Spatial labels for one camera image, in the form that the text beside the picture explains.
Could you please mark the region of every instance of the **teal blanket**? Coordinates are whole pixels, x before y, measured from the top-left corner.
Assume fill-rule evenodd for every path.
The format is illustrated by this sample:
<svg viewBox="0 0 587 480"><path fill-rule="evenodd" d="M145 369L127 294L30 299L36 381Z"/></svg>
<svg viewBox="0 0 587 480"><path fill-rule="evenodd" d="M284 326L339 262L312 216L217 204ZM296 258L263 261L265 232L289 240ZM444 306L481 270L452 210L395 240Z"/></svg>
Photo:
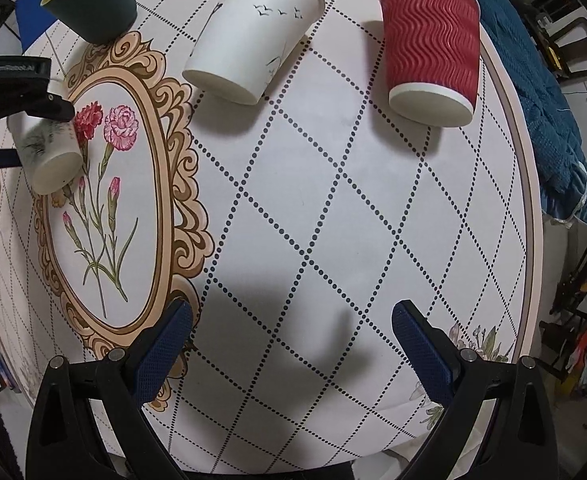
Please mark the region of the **teal blanket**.
<svg viewBox="0 0 587 480"><path fill-rule="evenodd" d="M520 98L535 155L542 209L587 223L587 161L576 120L508 0L478 0L480 21Z"/></svg>

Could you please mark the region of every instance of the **blue gripper pad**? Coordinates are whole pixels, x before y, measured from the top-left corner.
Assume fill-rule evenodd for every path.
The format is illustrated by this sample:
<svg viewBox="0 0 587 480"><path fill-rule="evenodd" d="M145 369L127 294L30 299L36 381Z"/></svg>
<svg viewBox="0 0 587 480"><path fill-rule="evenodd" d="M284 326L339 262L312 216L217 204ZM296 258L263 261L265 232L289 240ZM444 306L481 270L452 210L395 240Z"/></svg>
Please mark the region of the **blue gripper pad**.
<svg viewBox="0 0 587 480"><path fill-rule="evenodd" d="M393 333L407 354L429 399L446 407L453 400L451 370L432 345L429 336L420 326L421 323L414 318L404 303L409 303L410 308L422 317L411 301L400 301L391 314ZM424 317L420 321L426 325L425 328L431 329Z"/></svg>
<svg viewBox="0 0 587 480"><path fill-rule="evenodd" d="M141 332L129 347L127 364L133 360L135 366L131 370L130 391L136 406L156 398L191 332L192 323L191 306L184 298L176 298L154 327Z"/></svg>

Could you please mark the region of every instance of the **ornate oval frame print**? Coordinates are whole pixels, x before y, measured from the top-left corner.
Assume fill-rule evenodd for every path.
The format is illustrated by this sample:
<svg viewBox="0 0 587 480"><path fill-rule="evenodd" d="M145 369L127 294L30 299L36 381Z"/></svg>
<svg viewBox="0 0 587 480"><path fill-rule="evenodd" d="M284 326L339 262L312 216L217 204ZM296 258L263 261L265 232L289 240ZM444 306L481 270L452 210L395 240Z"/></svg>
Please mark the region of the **ornate oval frame print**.
<svg viewBox="0 0 587 480"><path fill-rule="evenodd" d="M157 240L154 276L149 297L141 313L122 327L98 319L81 302L62 272L50 228L49 205L58 196L34 197L39 261L43 277L60 298L63 314L86 348L101 359L116 346L126 347L138 333L154 325L167 302L184 295L192 305L194 324L200 317L200 302L190 279L198 275L214 250L207 232L208 216L198 201L198 155L191 148L187 128L192 116L192 89L176 79L164 77L166 60L142 42L138 31L128 33L111 47L89 45L82 60L68 73L69 100L76 101L101 83L119 85L133 98L147 134L154 170ZM162 120L168 120L165 129ZM179 359L171 376L186 373ZM152 407L163 410L171 394L167 381Z"/></svg>

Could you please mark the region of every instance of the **blue object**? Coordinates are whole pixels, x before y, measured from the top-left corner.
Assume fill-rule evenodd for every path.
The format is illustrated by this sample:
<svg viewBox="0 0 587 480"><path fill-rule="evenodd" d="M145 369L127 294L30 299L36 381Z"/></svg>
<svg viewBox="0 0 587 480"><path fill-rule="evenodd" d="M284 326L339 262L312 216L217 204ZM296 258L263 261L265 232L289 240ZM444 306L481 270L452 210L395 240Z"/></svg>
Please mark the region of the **blue object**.
<svg viewBox="0 0 587 480"><path fill-rule="evenodd" d="M176 362L185 339L191 332L191 306L182 298L173 300L171 305L176 302L180 304L179 308L165 323L156 340L151 343L149 351L142 357L135 371L132 395L136 406L142 406L156 398L162 383Z"/></svg>
<svg viewBox="0 0 587 480"><path fill-rule="evenodd" d="M393 308L391 327L429 399L449 406L453 400L451 370L402 302Z"/></svg>
<svg viewBox="0 0 587 480"><path fill-rule="evenodd" d="M587 160L576 120L560 85L543 64L529 33L509 0L478 0L480 21L493 41L515 86L525 120L538 178L542 209L556 219L570 219L587 194ZM587 223L587 200L576 212Z"/></svg>
<svg viewBox="0 0 587 480"><path fill-rule="evenodd" d="M53 14L40 6L40 1L16 0L16 20L23 52L56 22Z"/></svg>

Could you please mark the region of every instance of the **dark green cup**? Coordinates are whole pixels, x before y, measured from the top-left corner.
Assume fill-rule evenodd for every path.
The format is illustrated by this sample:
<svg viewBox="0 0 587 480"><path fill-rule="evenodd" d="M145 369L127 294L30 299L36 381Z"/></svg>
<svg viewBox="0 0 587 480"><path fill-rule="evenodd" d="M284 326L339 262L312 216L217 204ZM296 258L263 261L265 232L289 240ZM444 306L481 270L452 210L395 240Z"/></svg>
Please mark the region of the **dark green cup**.
<svg viewBox="0 0 587 480"><path fill-rule="evenodd" d="M136 0L42 0L45 7L89 43L115 40L136 20Z"/></svg>

